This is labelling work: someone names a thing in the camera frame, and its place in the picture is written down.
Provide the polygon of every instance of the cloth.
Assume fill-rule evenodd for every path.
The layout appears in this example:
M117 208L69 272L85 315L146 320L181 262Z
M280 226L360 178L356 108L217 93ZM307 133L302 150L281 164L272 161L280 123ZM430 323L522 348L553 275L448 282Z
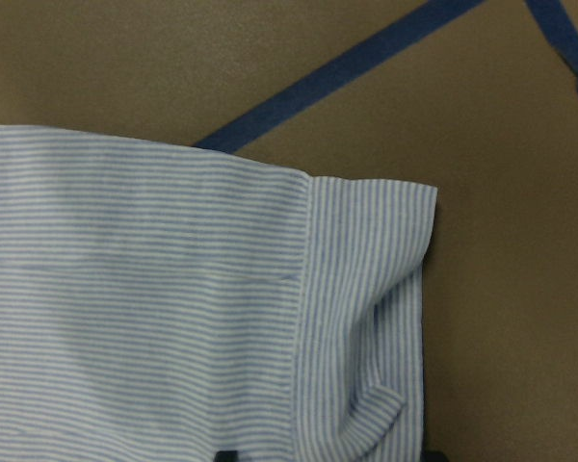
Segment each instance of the cloth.
M0 126L0 461L419 460L435 197Z

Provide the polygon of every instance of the brown background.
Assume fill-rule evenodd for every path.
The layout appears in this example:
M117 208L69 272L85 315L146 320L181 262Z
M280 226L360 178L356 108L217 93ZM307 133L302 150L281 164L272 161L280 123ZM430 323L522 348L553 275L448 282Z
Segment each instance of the brown background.
M0 1L0 123L192 144L420 3ZM578 461L574 85L486 0L238 152L439 187L427 443L453 462Z

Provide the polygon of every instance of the dark blue strip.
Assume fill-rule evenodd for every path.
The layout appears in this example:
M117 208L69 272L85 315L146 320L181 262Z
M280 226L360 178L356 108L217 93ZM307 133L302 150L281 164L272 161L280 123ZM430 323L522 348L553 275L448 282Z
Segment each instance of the dark blue strip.
M526 0L546 39L578 77L578 32L559 0Z
M431 0L195 146L235 152L484 0Z

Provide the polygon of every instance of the folded fabric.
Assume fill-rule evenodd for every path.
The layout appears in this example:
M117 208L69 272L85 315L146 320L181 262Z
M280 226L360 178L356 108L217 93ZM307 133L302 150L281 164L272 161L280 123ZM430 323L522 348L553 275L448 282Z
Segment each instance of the folded fabric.
M419 460L435 197L0 126L0 461Z

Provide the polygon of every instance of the striped fabric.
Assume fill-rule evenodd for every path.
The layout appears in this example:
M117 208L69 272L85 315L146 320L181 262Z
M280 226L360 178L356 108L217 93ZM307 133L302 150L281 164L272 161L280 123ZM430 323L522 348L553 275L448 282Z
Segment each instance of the striped fabric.
M435 196L0 126L0 462L416 462Z

